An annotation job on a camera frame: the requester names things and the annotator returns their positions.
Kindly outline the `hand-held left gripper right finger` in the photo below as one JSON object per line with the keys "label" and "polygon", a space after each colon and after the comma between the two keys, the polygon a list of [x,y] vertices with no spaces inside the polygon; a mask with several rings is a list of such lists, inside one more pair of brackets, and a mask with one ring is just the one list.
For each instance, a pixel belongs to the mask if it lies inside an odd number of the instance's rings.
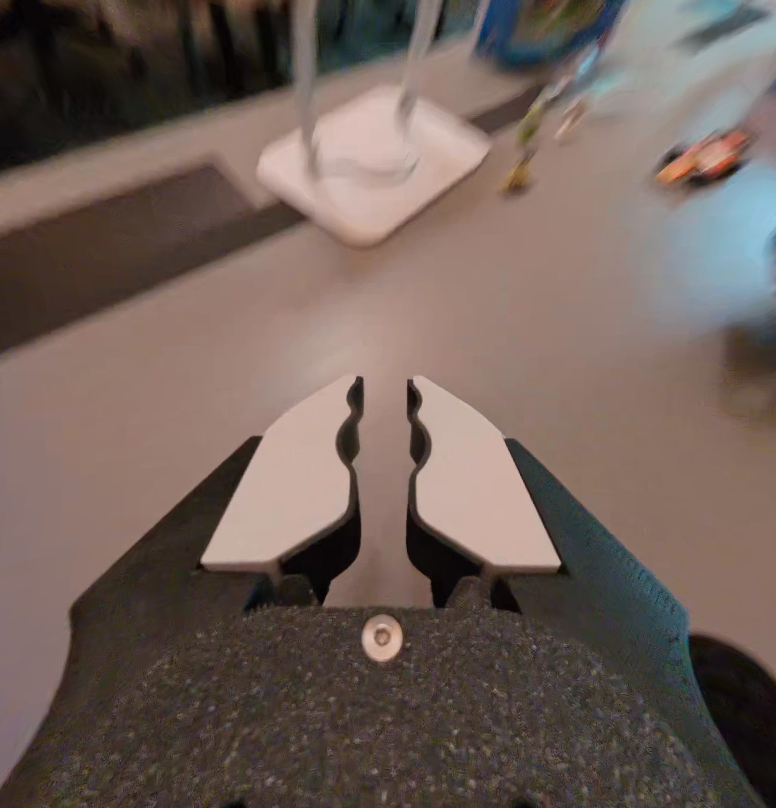
{"label": "hand-held left gripper right finger", "polygon": [[427,377],[407,393],[420,527],[491,573],[556,574],[561,559],[503,433]]}

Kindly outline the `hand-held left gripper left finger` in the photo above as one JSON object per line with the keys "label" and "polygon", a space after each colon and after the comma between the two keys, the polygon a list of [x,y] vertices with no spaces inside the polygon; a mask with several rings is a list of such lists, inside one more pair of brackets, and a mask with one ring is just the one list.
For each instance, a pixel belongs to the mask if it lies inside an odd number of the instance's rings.
{"label": "hand-held left gripper left finger", "polygon": [[342,376],[264,432],[201,557],[206,571],[279,575],[354,515],[363,378]]}

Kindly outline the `small yellow lego piece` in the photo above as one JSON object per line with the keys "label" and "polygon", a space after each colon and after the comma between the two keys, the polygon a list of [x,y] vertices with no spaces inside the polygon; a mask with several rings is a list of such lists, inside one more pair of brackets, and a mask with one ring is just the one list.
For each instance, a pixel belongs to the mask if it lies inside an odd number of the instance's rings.
{"label": "small yellow lego piece", "polygon": [[503,181],[501,193],[505,196],[514,196],[524,193],[532,185],[532,162],[537,154],[538,148],[526,146],[523,148],[519,159],[514,164],[511,172]]}

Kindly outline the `white booklet stand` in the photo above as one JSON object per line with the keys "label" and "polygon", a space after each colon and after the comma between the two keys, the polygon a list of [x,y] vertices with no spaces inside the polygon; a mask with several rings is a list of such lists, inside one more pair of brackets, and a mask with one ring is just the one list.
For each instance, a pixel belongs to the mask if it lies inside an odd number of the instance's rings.
{"label": "white booklet stand", "polygon": [[419,94],[421,68],[442,2],[419,2],[403,80],[381,85],[318,116],[318,2],[292,15],[298,127],[267,145],[257,179],[350,247],[373,247],[472,175],[490,138]]}

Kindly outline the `orange lego race car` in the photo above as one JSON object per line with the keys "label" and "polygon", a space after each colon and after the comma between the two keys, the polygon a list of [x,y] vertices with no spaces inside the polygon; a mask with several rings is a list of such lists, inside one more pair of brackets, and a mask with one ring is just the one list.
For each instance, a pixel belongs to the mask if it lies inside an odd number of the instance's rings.
{"label": "orange lego race car", "polygon": [[662,188],[690,190],[721,183],[746,165],[757,138],[756,131],[735,127],[677,144],[658,162],[654,183]]}

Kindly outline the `green lego minifigure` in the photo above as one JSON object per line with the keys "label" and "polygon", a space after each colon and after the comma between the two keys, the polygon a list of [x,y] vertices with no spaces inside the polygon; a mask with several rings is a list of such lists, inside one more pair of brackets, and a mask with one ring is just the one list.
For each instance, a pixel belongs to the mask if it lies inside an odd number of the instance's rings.
{"label": "green lego minifigure", "polygon": [[520,120],[515,137],[517,146],[522,151],[527,152],[534,147],[544,116],[552,103],[552,97],[553,86],[544,86]]}

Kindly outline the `small tan lego piece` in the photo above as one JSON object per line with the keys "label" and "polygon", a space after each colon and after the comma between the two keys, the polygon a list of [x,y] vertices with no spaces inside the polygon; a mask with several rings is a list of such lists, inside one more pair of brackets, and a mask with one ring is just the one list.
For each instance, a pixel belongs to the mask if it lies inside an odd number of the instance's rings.
{"label": "small tan lego piece", "polygon": [[564,144],[581,127],[593,107],[593,93],[585,90],[569,98],[554,133],[554,142]]}

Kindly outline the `blue lego set box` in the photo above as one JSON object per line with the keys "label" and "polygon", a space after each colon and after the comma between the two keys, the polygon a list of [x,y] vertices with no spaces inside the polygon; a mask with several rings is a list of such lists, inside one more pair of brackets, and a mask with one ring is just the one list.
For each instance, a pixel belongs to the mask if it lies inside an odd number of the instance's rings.
{"label": "blue lego set box", "polygon": [[601,43],[627,1],[491,1],[474,52],[502,69],[553,65]]}

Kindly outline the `clear plastic bag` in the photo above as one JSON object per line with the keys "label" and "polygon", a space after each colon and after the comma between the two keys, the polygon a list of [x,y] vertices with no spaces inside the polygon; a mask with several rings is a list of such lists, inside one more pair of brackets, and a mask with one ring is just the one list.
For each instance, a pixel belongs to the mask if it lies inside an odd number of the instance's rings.
{"label": "clear plastic bag", "polygon": [[776,2],[631,2],[589,94],[602,115],[668,115],[722,95],[741,109],[775,76]]}

